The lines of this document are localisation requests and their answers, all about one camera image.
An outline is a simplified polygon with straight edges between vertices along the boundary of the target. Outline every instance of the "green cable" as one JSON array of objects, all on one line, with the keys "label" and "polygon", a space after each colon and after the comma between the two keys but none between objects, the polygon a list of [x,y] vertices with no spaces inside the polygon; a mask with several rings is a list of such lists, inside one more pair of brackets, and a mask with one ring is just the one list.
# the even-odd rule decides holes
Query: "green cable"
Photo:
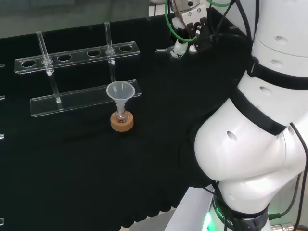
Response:
[{"label": "green cable", "polygon": [[192,41],[195,41],[197,36],[195,36],[194,38],[192,39],[184,39],[182,38],[181,36],[179,36],[172,28],[170,22],[169,22],[169,19],[168,19],[168,0],[166,0],[166,3],[165,3],[165,17],[166,17],[166,22],[167,22],[167,25],[170,29],[170,31],[174,34],[175,37],[177,37],[179,40],[183,41],[183,42],[192,42]]},{"label": "green cable", "polygon": [[221,3],[216,3],[216,2],[213,2],[212,0],[206,0],[208,3],[212,4],[213,6],[218,6],[218,7],[226,7],[226,6],[229,6],[230,3],[224,3],[224,4],[221,4]]}]

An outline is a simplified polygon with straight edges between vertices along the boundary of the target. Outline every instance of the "test tube rack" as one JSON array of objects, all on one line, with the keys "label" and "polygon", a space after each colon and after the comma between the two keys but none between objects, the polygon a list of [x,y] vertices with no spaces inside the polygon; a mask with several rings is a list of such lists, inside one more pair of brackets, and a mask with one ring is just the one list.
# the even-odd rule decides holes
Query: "test tube rack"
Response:
[{"label": "test tube rack", "polygon": [[[31,115],[33,117],[46,116],[113,101],[106,93],[108,85],[59,93],[54,78],[54,69],[56,68],[107,60],[110,68],[111,82],[114,82],[116,80],[115,59],[138,55],[140,50],[134,41],[112,44],[109,22],[105,23],[105,33],[106,46],[48,54],[43,34],[41,31],[37,32],[42,55],[15,60],[16,73],[29,74],[37,71],[46,71],[51,84],[53,95],[30,100]],[[128,83],[132,84],[135,88],[134,97],[142,94],[135,79],[128,81]]]}]

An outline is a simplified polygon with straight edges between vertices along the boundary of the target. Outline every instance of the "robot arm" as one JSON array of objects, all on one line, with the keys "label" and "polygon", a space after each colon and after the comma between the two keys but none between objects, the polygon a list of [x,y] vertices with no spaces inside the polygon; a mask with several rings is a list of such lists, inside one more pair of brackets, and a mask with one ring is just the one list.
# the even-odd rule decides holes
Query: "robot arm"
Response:
[{"label": "robot arm", "polygon": [[[200,3],[187,6],[185,2],[173,0],[172,4],[182,27],[190,32],[188,25],[202,15],[196,13]],[[296,122],[308,141],[308,33],[302,29],[308,22],[307,11],[308,1],[262,1],[252,70],[238,85],[250,107],[285,129],[271,133],[228,99],[196,135],[198,164],[211,179],[220,181],[223,199],[233,211],[264,211],[274,195],[305,168],[304,148],[289,124]],[[214,221],[223,230],[221,220]],[[267,230],[271,230],[269,222],[262,229]]]}]

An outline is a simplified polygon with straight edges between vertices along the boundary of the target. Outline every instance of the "black band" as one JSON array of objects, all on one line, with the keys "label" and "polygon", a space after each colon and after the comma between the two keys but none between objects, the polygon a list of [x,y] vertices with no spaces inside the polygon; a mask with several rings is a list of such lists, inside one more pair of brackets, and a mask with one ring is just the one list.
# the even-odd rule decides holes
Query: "black band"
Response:
[{"label": "black band", "polygon": [[216,197],[213,197],[213,208],[216,215],[222,223],[225,222],[225,217],[227,217],[227,227],[233,231],[260,231],[268,221],[268,207],[269,206],[256,214],[245,214],[233,211],[232,217],[230,217],[226,216],[222,210],[222,208],[224,208],[224,211],[226,211],[226,208]]},{"label": "black band", "polygon": [[257,77],[278,87],[293,90],[308,90],[308,77],[289,76],[270,70],[260,65],[256,57],[251,58],[247,73],[250,77]]},{"label": "black band", "polygon": [[274,136],[279,135],[285,130],[286,126],[277,123],[257,109],[238,88],[236,88],[230,99],[237,110],[259,128]]}]

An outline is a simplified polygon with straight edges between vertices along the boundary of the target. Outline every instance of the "table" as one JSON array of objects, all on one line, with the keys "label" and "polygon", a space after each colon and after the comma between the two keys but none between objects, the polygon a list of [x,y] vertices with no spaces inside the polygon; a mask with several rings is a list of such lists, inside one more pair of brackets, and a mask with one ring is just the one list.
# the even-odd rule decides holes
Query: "table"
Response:
[{"label": "table", "polygon": [[[243,45],[222,38],[209,52],[171,61],[154,53],[170,45],[163,16],[114,22],[111,32],[113,43],[136,41],[141,50],[116,64],[117,80],[137,79],[143,92],[126,104],[135,126],[125,134],[110,127],[115,103],[31,117],[30,99],[52,91],[44,72],[15,74],[14,60],[40,54],[36,36],[0,40],[6,230],[117,231],[176,207],[188,186],[208,184],[195,177],[183,138],[236,87],[245,69]],[[45,34],[49,53],[105,45],[104,38],[103,25]],[[56,69],[55,78],[60,92],[110,83],[107,62]]]}]

